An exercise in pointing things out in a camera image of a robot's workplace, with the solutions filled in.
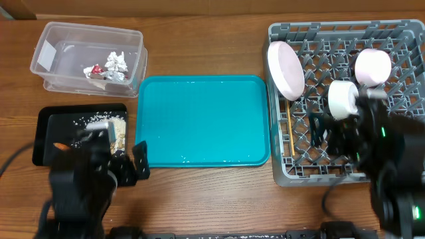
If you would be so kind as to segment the wooden chopstick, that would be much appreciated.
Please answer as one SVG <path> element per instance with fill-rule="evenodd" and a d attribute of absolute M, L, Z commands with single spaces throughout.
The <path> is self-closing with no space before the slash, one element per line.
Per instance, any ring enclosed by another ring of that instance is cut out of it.
<path fill-rule="evenodd" d="M 288 118 L 288 132 L 290 135 L 290 149 L 292 156 L 295 156 L 295 148 L 294 148 L 294 138 L 293 138 L 293 131 L 292 131 L 292 119 L 291 119 L 291 113 L 290 113 L 290 101 L 286 99 L 286 114 Z"/>

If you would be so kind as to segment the large white plate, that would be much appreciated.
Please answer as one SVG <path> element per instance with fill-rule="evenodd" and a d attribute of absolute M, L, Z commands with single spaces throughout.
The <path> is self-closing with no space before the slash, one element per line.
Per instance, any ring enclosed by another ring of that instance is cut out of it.
<path fill-rule="evenodd" d="M 284 41 L 271 42 L 267 51 L 268 68 L 279 92 L 295 101 L 305 88 L 304 73 L 293 48 Z"/>

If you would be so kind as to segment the orange carrot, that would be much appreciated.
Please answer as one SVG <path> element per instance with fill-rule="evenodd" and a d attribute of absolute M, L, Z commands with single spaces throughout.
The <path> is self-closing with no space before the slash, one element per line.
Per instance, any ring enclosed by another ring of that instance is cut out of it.
<path fill-rule="evenodd" d="M 70 149 L 70 147 L 69 147 L 69 146 L 67 146 L 67 145 L 65 145 L 65 144 L 63 144 L 63 143 L 53 143 L 53 145 L 54 145 L 57 149 L 59 149 L 59 150 L 61 150 L 61 151 L 67 151 L 67 150 L 69 150 L 69 149 Z"/>

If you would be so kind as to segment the red foil wrapper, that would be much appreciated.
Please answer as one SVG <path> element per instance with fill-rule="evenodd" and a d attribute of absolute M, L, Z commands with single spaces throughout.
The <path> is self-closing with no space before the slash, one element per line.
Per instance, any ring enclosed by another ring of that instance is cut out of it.
<path fill-rule="evenodd" d="M 98 64 L 86 67 L 83 73 L 87 78 L 125 82 L 128 77 L 123 72 L 104 70 Z"/>

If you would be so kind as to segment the white medium bowl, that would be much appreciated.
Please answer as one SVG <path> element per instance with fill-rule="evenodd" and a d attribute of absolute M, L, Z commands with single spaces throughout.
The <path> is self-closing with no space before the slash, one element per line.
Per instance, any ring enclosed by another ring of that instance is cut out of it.
<path fill-rule="evenodd" d="M 392 70 L 390 56 L 383 50 L 366 48 L 358 54 L 354 70 L 360 85 L 373 87 L 385 83 Z"/>

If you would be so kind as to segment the white tissue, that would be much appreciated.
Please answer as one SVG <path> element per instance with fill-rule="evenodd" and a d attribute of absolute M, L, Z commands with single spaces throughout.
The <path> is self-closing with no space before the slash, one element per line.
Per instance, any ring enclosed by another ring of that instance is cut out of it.
<path fill-rule="evenodd" d="M 104 65 L 109 71 L 114 72 L 127 72 L 128 66 L 125 61 L 124 52 L 117 55 L 115 51 L 111 52 L 107 57 L 107 62 Z"/>

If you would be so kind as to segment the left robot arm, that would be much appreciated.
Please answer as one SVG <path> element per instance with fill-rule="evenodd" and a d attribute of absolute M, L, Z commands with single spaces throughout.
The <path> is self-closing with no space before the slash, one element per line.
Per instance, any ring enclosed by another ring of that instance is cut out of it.
<path fill-rule="evenodd" d="M 146 142 L 132 151 L 133 160 L 113 157 L 104 142 L 59 151 L 48 176 L 52 198 L 43 205 L 36 238 L 145 238 L 138 227 L 106 233 L 102 226 L 116 190 L 150 176 Z"/>

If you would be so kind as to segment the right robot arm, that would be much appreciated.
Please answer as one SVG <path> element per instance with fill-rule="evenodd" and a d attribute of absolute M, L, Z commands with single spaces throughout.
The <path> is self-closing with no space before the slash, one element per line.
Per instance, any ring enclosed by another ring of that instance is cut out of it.
<path fill-rule="evenodd" d="M 424 123 L 389 114 L 383 100 L 359 97 L 356 107 L 357 114 L 340 120 L 311 113 L 311 144 L 326 140 L 328 155 L 347 157 L 369 178 L 383 230 L 401 238 L 423 236 Z"/>

